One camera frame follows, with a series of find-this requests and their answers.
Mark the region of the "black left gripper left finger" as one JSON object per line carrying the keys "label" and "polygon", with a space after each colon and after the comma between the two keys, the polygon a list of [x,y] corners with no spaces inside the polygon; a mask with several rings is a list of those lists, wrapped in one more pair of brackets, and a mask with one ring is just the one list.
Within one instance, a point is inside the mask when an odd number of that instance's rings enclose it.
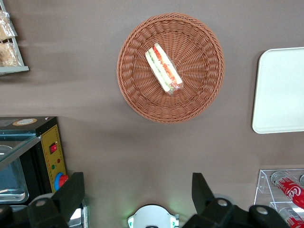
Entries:
{"label": "black left gripper left finger", "polygon": [[32,228],[67,228],[85,196],[84,174],[75,172],[52,197],[36,198],[28,207]]}

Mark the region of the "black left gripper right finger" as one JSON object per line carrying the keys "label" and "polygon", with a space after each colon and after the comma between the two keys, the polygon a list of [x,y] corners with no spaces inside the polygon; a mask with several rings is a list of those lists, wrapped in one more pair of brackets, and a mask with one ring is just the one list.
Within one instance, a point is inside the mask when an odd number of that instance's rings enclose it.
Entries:
{"label": "black left gripper right finger", "polygon": [[238,228],[235,207],[226,198],[216,198],[201,173],[192,174],[192,201],[196,209],[185,228]]}

